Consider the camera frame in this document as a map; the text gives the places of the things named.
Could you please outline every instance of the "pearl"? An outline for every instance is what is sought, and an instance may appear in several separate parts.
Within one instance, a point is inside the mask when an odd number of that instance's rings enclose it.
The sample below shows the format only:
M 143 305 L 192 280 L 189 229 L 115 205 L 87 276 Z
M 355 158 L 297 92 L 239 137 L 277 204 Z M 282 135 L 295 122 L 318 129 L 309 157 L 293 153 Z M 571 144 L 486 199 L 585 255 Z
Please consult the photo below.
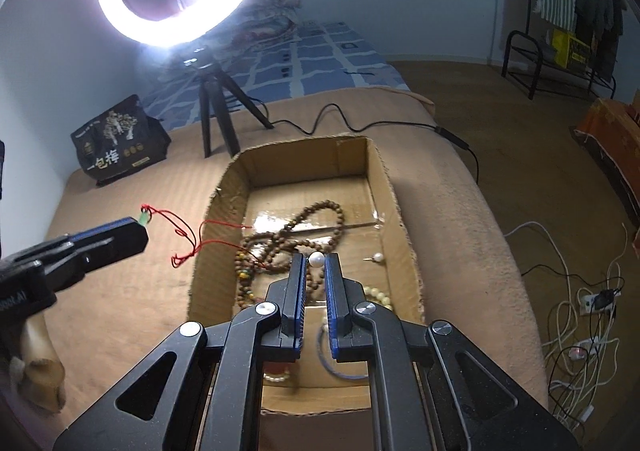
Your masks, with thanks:
M 309 256 L 309 265 L 316 269 L 324 266 L 324 254 L 319 253 L 318 251 L 316 251 L 315 253 L 311 253 L 311 255 Z

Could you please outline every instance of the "beige blanket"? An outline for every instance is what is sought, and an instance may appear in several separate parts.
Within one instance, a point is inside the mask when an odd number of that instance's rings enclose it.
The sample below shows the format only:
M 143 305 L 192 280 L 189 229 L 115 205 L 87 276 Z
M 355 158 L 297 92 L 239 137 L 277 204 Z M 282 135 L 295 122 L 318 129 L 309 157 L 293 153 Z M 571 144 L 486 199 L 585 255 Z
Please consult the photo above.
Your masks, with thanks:
M 375 120 L 433 122 L 428 100 L 382 88 L 322 92 L 269 104 L 271 120 L 309 129 L 322 105 L 339 104 L 353 126 Z M 265 130 L 247 112 L 232 114 L 242 147 L 297 139 L 292 126 Z M 317 135 L 346 132 L 328 111 Z M 474 179 L 449 142 L 431 131 L 379 126 L 366 131 L 379 147 L 424 280 L 426 317 L 447 319 L 546 405 L 540 339 L 511 252 Z M 95 189 L 74 173 L 49 236 L 75 232 L 123 216 L 141 203 L 169 208 L 198 225 L 229 157 L 216 121 L 214 154 L 202 156 L 200 124 L 171 132 L 167 160 Z M 169 332 L 185 320 L 193 259 L 172 269 L 170 256 L 188 252 L 184 239 L 160 220 L 149 225 L 145 253 L 88 275 L 59 294 L 46 313 L 50 336 L 66 368 L 67 405 L 75 420 Z

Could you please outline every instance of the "wooden bead necklace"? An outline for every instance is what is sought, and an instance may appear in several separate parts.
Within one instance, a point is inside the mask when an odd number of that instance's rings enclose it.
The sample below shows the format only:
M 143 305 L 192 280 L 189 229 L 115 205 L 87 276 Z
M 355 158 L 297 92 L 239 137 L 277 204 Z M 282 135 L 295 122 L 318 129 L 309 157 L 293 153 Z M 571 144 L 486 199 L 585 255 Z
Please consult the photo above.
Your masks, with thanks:
M 311 241 L 308 239 L 295 239 L 289 238 L 293 228 L 305 221 L 309 216 L 322 209 L 332 209 L 337 215 L 336 226 L 332 233 L 332 237 L 329 238 L 326 244 L 318 243 L 317 241 Z M 242 239 L 240 242 L 244 251 L 238 251 L 236 253 L 236 276 L 240 283 L 238 290 L 237 303 L 241 309 L 247 308 L 255 304 L 255 296 L 252 291 L 252 283 L 258 272 L 269 272 L 276 274 L 279 272 L 287 272 L 291 268 L 291 261 L 277 264 L 274 263 L 274 259 L 278 253 L 290 253 L 297 252 L 297 247 L 309 247 L 313 251 L 319 251 L 322 254 L 332 252 L 342 236 L 344 230 L 344 212 L 339 204 L 332 202 L 331 200 L 324 200 L 323 202 L 316 202 L 311 206 L 305 207 L 290 220 L 280 231 L 277 233 L 265 232 L 249 235 Z M 254 256 L 249 253 L 251 247 L 263 243 L 264 247 L 262 252 L 258 256 Z M 318 280 L 316 280 L 309 266 L 306 268 L 306 294 L 309 297 L 313 291 L 318 290 L 324 281 L 324 271 L 319 272 Z

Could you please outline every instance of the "white cable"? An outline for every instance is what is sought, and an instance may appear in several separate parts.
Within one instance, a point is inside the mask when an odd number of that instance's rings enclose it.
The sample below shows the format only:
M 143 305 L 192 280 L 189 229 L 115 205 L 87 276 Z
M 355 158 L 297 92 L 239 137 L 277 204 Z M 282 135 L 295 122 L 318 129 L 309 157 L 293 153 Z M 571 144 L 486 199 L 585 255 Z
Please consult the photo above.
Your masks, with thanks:
M 573 329 L 569 329 L 569 326 L 571 325 L 572 319 L 575 319 L 576 327 L 577 327 L 578 315 L 577 315 L 577 312 L 575 311 L 574 304 L 572 303 L 571 280 L 569 278 L 569 268 L 567 268 L 566 262 L 564 261 L 564 257 L 562 257 L 562 253 L 560 252 L 560 249 L 558 249 L 558 246 L 556 245 L 556 243 L 555 243 L 554 239 L 552 238 L 551 234 L 549 234 L 549 231 L 546 230 L 546 227 L 544 225 L 542 225 L 540 222 L 536 222 L 536 221 L 531 220 L 531 221 L 528 221 L 528 222 L 524 222 L 524 224 L 520 224 L 517 227 L 513 228 L 511 231 L 509 231 L 507 234 L 505 234 L 504 237 L 507 238 L 507 237 L 513 235 L 518 230 L 522 229 L 523 227 L 527 227 L 527 226 L 538 226 L 545 232 L 546 237 L 551 242 L 551 245 L 556 250 L 556 254 L 560 258 L 560 262 L 562 263 L 562 268 L 564 269 L 564 276 L 566 278 L 566 291 L 567 291 L 568 301 L 566 301 L 566 302 L 563 301 L 562 303 L 558 304 L 558 306 L 556 307 L 556 319 L 558 319 L 560 307 L 563 304 L 567 305 L 568 312 L 567 312 L 567 316 L 566 316 L 566 323 L 564 324 L 564 328 L 562 329 L 562 332 L 560 332 L 559 323 L 558 323 L 558 330 L 557 330 L 558 336 L 556 338 L 552 339 L 551 341 L 548 341 L 547 343 L 542 345 L 543 348 L 548 346 L 548 345 L 552 345 L 550 352 L 545 356 L 545 363 L 546 363 L 548 358 L 551 357 L 551 355 L 554 354 L 554 352 L 556 351 L 556 347 L 559 350 L 562 350 L 562 344 L 565 341 L 567 341 L 567 339 L 569 339 L 574 334 L 575 327 Z M 561 355 L 562 355 L 562 360 L 564 361 L 564 367 L 565 368 L 569 368 L 569 366 L 567 364 L 567 360 L 566 360 L 566 355 L 564 355 L 564 353 L 562 353 Z
M 561 389 L 561 388 L 564 389 L 565 392 L 568 392 L 566 397 L 562 399 L 562 401 L 559 404 L 561 409 L 560 409 L 560 412 L 556 414 L 556 418 L 562 424 L 564 424 L 567 428 L 574 431 L 579 426 L 578 423 L 575 423 L 575 419 L 577 418 L 577 411 L 579 409 L 584 408 L 584 406 L 581 406 L 581 404 L 583 404 L 586 399 L 590 399 L 590 403 L 592 403 L 595 397 L 597 388 L 599 386 L 604 386 L 605 384 L 609 384 L 610 381 L 613 380 L 613 378 L 615 377 L 615 374 L 618 371 L 618 348 L 620 346 L 620 339 L 610 338 L 610 332 L 612 330 L 613 322 L 614 322 L 614 317 L 612 313 L 613 313 L 613 309 L 615 309 L 616 307 L 616 301 L 614 299 L 614 302 L 611 306 L 611 310 L 609 311 L 609 321 L 606 323 L 606 326 L 604 328 L 602 326 L 602 314 L 598 316 L 598 325 L 596 327 L 595 333 L 592 333 L 591 335 L 592 340 L 591 340 L 591 345 L 589 346 L 589 349 L 588 349 L 588 360 L 586 364 L 578 372 L 572 373 L 570 371 L 570 366 L 568 366 L 568 363 L 566 360 L 566 352 L 565 352 L 565 350 L 569 348 L 569 346 L 565 346 L 565 343 L 575 334 L 578 328 L 578 314 L 577 314 L 576 306 L 574 306 L 574 297 L 572 296 L 572 291 L 571 291 L 571 281 L 569 278 L 569 270 L 566 265 L 566 262 L 564 261 L 564 257 L 562 257 L 562 254 L 560 253 L 555 241 L 551 237 L 551 234 L 549 234 L 549 232 L 546 230 L 546 227 L 540 224 L 539 222 L 535 222 L 535 221 L 525 222 L 524 224 L 518 225 L 516 228 L 514 228 L 504 236 L 509 237 L 513 235 L 515 232 L 517 232 L 519 229 L 526 226 L 537 226 L 537 227 L 540 227 L 545 232 L 549 242 L 553 246 L 554 250 L 556 251 L 556 254 L 558 255 L 558 258 L 562 263 L 562 268 L 564 269 L 564 275 L 566 277 L 567 300 L 561 301 L 555 306 L 556 337 L 544 343 L 542 345 L 542 348 L 546 349 L 545 364 L 548 364 L 549 359 L 554 354 L 556 354 L 556 352 L 560 352 L 560 356 L 558 358 L 562 357 L 562 360 L 564 361 L 565 369 L 569 372 L 569 374 L 573 378 L 570 383 L 566 381 L 560 381 L 558 379 L 551 381 L 549 384 L 549 392 L 551 393 L 552 391 L 555 391 L 556 389 Z M 610 288 L 609 280 L 612 278 L 613 270 L 617 270 L 617 277 L 618 277 L 617 289 L 620 289 L 622 284 L 622 279 L 620 278 L 622 274 L 622 269 L 620 268 L 619 260 L 625 255 L 626 248 L 628 246 L 628 231 L 624 224 L 622 224 L 622 226 L 625 231 L 625 246 L 623 248 L 623 251 L 618 256 L 616 256 L 613 260 L 611 260 L 609 266 L 607 267 L 607 277 L 606 277 L 607 288 Z M 582 297 L 581 293 L 593 295 L 593 292 L 589 288 L 580 287 L 575 292 L 575 301 L 577 305 L 580 304 L 580 298 Z M 562 309 L 562 307 L 566 307 L 568 309 L 568 312 L 567 312 L 566 322 L 564 323 L 564 328 L 560 330 L 560 310 Z M 609 344 L 615 345 L 613 350 L 614 351 L 614 355 L 613 355 L 614 369 L 610 377 L 608 377 L 606 380 L 601 381 L 600 375 L 602 373 L 604 357 L 606 355 L 607 346 Z M 594 345 L 595 345 L 596 354 L 592 353 L 594 349 Z

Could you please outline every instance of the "red string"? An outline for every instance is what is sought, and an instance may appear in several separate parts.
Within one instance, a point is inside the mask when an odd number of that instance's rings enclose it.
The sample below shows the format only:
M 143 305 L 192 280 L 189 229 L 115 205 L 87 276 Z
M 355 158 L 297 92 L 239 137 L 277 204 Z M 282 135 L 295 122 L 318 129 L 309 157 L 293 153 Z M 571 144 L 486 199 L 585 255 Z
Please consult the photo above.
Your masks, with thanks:
M 158 214 L 161 217 L 165 218 L 167 221 L 171 222 L 171 224 L 175 227 L 175 233 L 178 236 L 186 238 L 187 241 L 191 244 L 191 251 L 189 253 L 185 254 L 184 256 L 178 256 L 178 254 L 176 253 L 174 254 L 174 256 L 171 257 L 171 265 L 174 269 L 177 269 L 178 267 L 180 267 L 190 257 L 193 257 L 196 254 L 198 254 L 200 250 L 204 247 L 204 245 L 207 245 L 208 243 L 222 243 L 223 245 L 234 247 L 239 251 L 243 251 L 249 254 L 254 259 L 258 260 L 255 254 L 251 253 L 251 251 L 245 249 L 244 247 L 241 247 L 240 245 L 231 243 L 229 241 L 217 240 L 214 238 L 211 238 L 209 240 L 202 240 L 202 227 L 205 224 L 217 224 L 217 225 L 222 225 L 227 227 L 236 227 L 236 228 L 251 227 L 250 225 L 232 224 L 229 222 L 222 222 L 219 220 L 203 220 L 200 223 L 200 227 L 198 228 L 198 238 L 196 239 L 196 235 L 193 232 L 193 229 L 191 229 L 191 226 L 187 222 L 185 222 L 182 218 L 180 218 L 177 214 L 175 214 L 173 211 L 169 211 L 169 209 L 156 209 L 155 207 L 150 206 L 149 204 L 141 205 L 140 210 L 143 213 L 147 213 L 149 215 L 149 222 L 151 221 L 151 218 L 153 218 L 154 214 Z M 180 227 L 180 225 L 178 225 L 172 218 L 170 218 L 170 216 L 180 221 L 186 227 L 188 232 L 187 230 Z

